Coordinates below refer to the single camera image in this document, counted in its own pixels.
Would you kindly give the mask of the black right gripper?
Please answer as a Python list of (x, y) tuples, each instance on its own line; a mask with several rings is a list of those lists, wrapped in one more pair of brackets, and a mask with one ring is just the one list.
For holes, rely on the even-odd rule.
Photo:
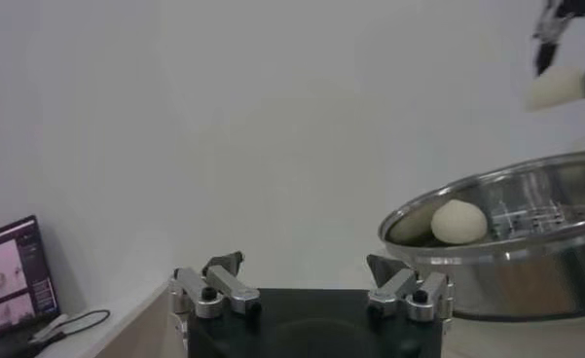
[[(559, 39), (574, 18), (585, 18), (585, 0), (544, 0), (534, 26), (534, 39)], [(553, 63), (558, 45), (542, 42), (535, 57), (536, 76)]]

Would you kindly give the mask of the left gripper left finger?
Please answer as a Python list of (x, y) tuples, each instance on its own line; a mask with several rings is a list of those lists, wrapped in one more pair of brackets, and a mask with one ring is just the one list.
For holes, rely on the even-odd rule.
[(215, 319), (223, 314), (225, 303), (234, 313), (248, 319), (262, 312), (261, 294), (238, 279), (244, 261), (240, 251), (212, 257), (197, 271), (193, 268), (176, 268), (170, 279), (170, 287), (179, 297), (188, 301), (189, 309), (199, 319)]

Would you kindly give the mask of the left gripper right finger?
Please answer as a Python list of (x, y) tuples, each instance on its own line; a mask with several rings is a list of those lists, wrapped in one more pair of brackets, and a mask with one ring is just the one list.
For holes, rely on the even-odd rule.
[(377, 285), (368, 292), (371, 320), (380, 322), (398, 314), (420, 323), (452, 320), (454, 283), (447, 274), (432, 272), (420, 277), (404, 262), (374, 254), (366, 257), (366, 263)]

